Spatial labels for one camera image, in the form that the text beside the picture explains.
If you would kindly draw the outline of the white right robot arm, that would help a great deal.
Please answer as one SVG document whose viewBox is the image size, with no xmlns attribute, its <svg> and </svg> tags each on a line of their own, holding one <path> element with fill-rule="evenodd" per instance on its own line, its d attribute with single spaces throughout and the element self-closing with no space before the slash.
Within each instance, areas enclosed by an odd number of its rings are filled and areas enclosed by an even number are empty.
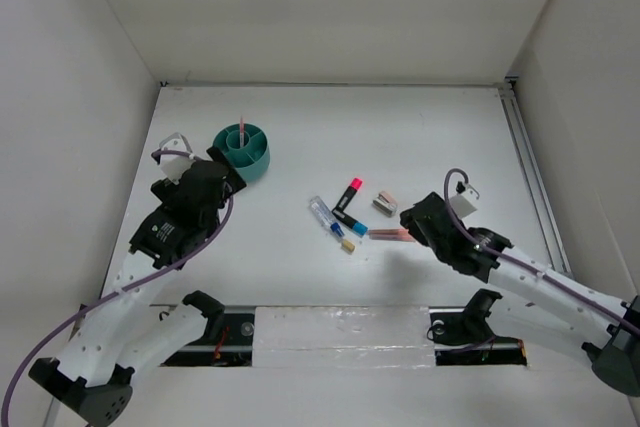
<svg viewBox="0 0 640 427">
<path fill-rule="evenodd" d="M 400 224 L 436 259 L 481 283 L 464 308 L 435 316 L 435 343 L 462 351 L 514 338 L 570 357 L 613 390 L 639 394 L 639 301 L 586 287 L 487 228 L 465 227 L 432 192 Z"/>
</svg>

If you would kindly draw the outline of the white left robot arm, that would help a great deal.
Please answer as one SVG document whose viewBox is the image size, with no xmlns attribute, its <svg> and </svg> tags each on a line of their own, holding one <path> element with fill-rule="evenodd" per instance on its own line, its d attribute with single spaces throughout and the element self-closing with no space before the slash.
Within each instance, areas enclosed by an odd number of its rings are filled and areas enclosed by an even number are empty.
<svg viewBox="0 0 640 427">
<path fill-rule="evenodd" d="M 151 187 L 159 204 L 131 237 L 108 294 L 64 322 L 79 328 L 58 355 L 27 361 L 29 378 L 91 426 L 111 425 L 146 372 L 222 334 L 225 307 L 200 290 L 146 334 L 139 327 L 165 286 L 220 234 L 246 183 L 217 147 L 204 159 L 171 149 L 152 157 L 165 173 Z"/>
</svg>

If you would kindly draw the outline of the pink highlighter clear cap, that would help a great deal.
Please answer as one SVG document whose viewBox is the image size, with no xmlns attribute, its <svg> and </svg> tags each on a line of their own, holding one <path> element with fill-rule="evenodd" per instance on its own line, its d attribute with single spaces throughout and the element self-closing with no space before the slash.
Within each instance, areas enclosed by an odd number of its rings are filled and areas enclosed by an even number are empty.
<svg viewBox="0 0 640 427">
<path fill-rule="evenodd" d="M 414 242 L 407 229 L 372 229 L 367 232 L 368 237 L 376 241 Z"/>
</svg>

